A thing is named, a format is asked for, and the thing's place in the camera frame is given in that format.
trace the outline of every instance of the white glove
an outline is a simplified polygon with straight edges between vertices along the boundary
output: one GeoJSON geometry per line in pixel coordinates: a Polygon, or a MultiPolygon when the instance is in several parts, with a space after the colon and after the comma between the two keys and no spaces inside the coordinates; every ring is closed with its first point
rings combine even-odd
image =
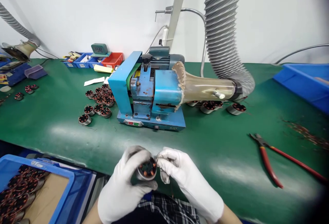
{"type": "Polygon", "coordinates": [[[141,146],[131,146],[125,150],[98,198],[98,215],[104,224],[110,224],[129,214],[145,194],[158,188],[155,181],[145,181],[135,186],[130,183],[137,167],[150,157],[151,153],[141,146]]]}
{"type": "MultiPolygon", "coordinates": [[[[200,215],[213,223],[222,217],[222,198],[208,184],[188,154],[164,147],[157,156],[157,165],[177,181],[181,191],[200,215]]],[[[164,183],[168,182],[164,173],[160,172],[160,176],[164,183]]]]}

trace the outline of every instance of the machine base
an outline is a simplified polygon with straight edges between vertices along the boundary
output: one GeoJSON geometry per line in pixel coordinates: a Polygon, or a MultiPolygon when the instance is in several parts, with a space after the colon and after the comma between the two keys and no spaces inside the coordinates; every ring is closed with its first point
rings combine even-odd
{"type": "Polygon", "coordinates": [[[166,120],[156,120],[155,118],[150,118],[150,120],[136,119],[131,115],[127,117],[124,114],[121,114],[119,111],[117,119],[120,123],[125,123],[132,126],[143,126],[147,128],[159,129],[159,130],[183,130],[185,126],[185,119],[183,115],[182,108],[179,108],[175,113],[168,114],[166,120]]]}

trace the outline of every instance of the blue plastic bin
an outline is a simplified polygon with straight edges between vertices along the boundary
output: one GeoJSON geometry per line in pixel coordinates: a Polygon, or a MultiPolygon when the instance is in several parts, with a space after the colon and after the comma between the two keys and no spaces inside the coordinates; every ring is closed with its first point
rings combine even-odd
{"type": "Polygon", "coordinates": [[[92,54],[93,53],[83,53],[79,58],[73,61],[73,64],[75,64],[77,68],[89,68],[89,64],[87,62],[81,63],[81,61],[86,55],[92,55],[92,54]]]}
{"type": "Polygon", "coordinates": [[[329,64],[285,64],[273,78],[312,105],[329,114],[329,64]]]}
{"type": "Polygon", "coordinates": [[[92,58],[90,58],[88,61],[87,61],[87,63],[89,64],[89,67],[90,68],[94,68],[95,67],[95,65],[102,65],[102,63],[101,62],[98,62],[98,59],[99,57],[92,57],[92,58]]]}
{"type": "Polygon", "coordinates": [[[60,201],[49,221],[50,224],[75,223],[85,193],[91,180],[92,172],[85,169],[61,168],[58,163],[46,158],[26,159],[15,155],[0,158],[0,191],[7,188],[9,180],[19,174],[22,165],[29,165],[69,179],[60,201]]]}
{"type": "Polygon", "coordinates": [[[68,62],[69,58],[66,58],[65,60],[66,61],[63,61],[64,65],[66,65],[66,67],[74,67],[74,68],[77,68],[76,64],[73,64],[73,62],[68,62]]]}
{"type": "Polygon", "coordinates": [[[43,76],[46,76],[48,73],[44,70],[41,65],[36,65],[24,71],[24,74],[27,78],[38,79],[43,76]]]}

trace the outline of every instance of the red-handled pliers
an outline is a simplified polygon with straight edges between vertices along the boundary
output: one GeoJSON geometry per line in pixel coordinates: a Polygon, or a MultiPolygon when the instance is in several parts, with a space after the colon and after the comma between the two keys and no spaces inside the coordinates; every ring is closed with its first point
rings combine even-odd
{"type": "Polygon", "coordinates": [[[259,145],[259,149],[260,149],[260,153],[261,156],[263,158],[265,167],[267,172],[269,173],[269,175],[271,176],[272,180],[275,182],[275,184],[280,187],[283,188],[283,185],[281,184],[281,182],[279,181],[278,177],[275,175],[270,161],[268,159],[266,150],[265,150],[265,146],[274,150],[275,152],[279,153],[280,155],[283,155],[284,157],[288,158],[289,160],[293,161],[294,163],[296,163],[297,165],[301,166],[302,168],[304,168],[305,170],[309,171],[311,174],[313,174],[315,177],[317,177],[319,180],[321,180],[323,183],[327,184],[328,180],[326,178],[324,178],[321,174],[319,174],[318,172],[315,172],[312,168],[310,168],[309,166],[305,165],[304,163],[300,162],[299,160],[291,157],[290,155],[284,153],[283,151],[273,147],[273,146],[269,146],[266,141],[259,135],[259,134],[249,134],[259,145]]]}

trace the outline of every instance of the flexible exhaust duct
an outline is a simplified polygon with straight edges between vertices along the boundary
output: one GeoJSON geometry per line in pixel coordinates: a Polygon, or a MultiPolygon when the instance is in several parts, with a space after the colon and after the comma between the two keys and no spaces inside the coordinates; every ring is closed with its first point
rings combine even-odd
{"type": "Polygon", "coordinates": [[[218,78],[231,79],[248,96],[255,81],[240,61],[235,43],[235,15],[238,0],[206,0],[206,36],[209,61],[218,78]]]}
{"type": "Polygon", "coordinates": [[[8,12],[8,10],[0,2],[0,17],[3,18],[15,31],[17,31],[22,36],[26,37],[28,40],[33,42],[37,48],[40,46],[41,42],[37,36],[29,32],[24,26],[22,26],[13,15],[8,12]]]}

